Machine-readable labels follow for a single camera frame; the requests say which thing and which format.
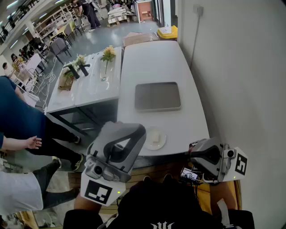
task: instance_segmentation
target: sneaker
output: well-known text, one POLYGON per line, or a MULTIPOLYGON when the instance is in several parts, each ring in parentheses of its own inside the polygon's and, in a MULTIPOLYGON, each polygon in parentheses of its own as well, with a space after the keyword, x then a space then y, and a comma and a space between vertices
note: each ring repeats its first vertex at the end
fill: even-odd
POLYGON ((149 182, 149 181, 151 181, 151 180, 152 180, 152 179, 151 179, 150 176, 145 176, 145 177, 143 178, 143 181, 149 182))
POLYGON ((80 160, 78 160, 76 163, 71 164, 72 171, 77 171, 80 168, 80 165, 83 160, 84 160, 84 155, 80 154, 80 160))
POLYGON ((61 160, 58 158, 58 157, 56 157, 56 156, 52 156, 52 159, 53 159, 53 161, 55 160, 55 161, 58 161, 59 162, 59 169, 62 167, 62 162, 61 162, 61 160))
POLYGON ((166 174, 164 176, 163 182, 168 182, 168 181, 171 181, 172 179, 173 179, 173 176, 171 174, 166 174))
POLYGON ((76 140, 74 141, 75 144, 79 144, 80 143, 80 137, 76 136, 76 140))

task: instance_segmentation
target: pallet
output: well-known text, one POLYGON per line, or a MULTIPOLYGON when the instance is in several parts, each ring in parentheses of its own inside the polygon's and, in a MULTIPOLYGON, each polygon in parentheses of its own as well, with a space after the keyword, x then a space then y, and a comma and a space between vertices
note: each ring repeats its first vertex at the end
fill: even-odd
POLYGON ((127 18, 127 19, 123 19, 123 20, 121 20, 121 21, 117 21, 117 22, 113 22, 113 23, 107 23, 107 27, 108 27, 108 28, 111 28, 111 27, 117 26, 117 25, 120 24, 120 22, 124 22, 124 21, 130 22, 130 19, 127 18))

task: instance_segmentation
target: yellow bin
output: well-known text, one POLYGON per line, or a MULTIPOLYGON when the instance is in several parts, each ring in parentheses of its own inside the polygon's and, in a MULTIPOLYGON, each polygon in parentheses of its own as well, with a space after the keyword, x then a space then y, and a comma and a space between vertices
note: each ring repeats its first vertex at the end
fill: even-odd
POLYGON ((177 40, 178 37, 178 28, 176 26, 163 27, 157 30, 157 35, 160 37, 160 40, 177 40))

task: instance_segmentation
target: logo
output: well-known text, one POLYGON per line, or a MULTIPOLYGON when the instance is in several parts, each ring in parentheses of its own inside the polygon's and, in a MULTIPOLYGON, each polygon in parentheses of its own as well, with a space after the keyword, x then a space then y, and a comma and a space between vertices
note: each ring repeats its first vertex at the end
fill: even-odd
POLYGON ((151 224, 151 225, 153 226, 153 229, 172 229, 172 225, 173 224, 174 223, 171 223, 171 224, 168 225, 168 227, 166 227, 167 226, 167 222, 165 221, 163 224, 158 223, 158 226, 156 226, 155 224, 151 224))
POLYGON ((111 187, 107 187, 103 184, 99 184, 92 180, 89 180, 88 187, 86 188, 84 196, 102 204, 106 204, 111 191, 111 187))
POLYGON ((238 153, 235 171, 242 175, 245 175, 246 165, 247 165, 247 158, 238 153))

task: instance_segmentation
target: black shirt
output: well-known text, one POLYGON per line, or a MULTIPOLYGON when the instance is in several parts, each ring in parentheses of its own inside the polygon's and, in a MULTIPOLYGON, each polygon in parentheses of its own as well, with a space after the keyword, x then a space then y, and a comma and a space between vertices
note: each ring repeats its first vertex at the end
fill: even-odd
POLYGON ((77 5, 80 7, 82 6, 83 14, 88 15, 91 10, 93 10, 92 6, 88 4, 85 0, 78 0, 77 5))
MULTIPOLYGON (((235 212, 244 211, 232 210, 231 223, 238 223, 243 229, 254 228, 250 212, 245 211, 247 214, 237 218, 235 212)), ((222 229, 220 221, 202 211, 192 187, 174 182, 168 185, 139 182, 121 200, 118 217, 108 229, 222 229)), ((96 229, 101 224, 101 217, 93 211, 71 210, 66 213, 63 228, 96 229)))

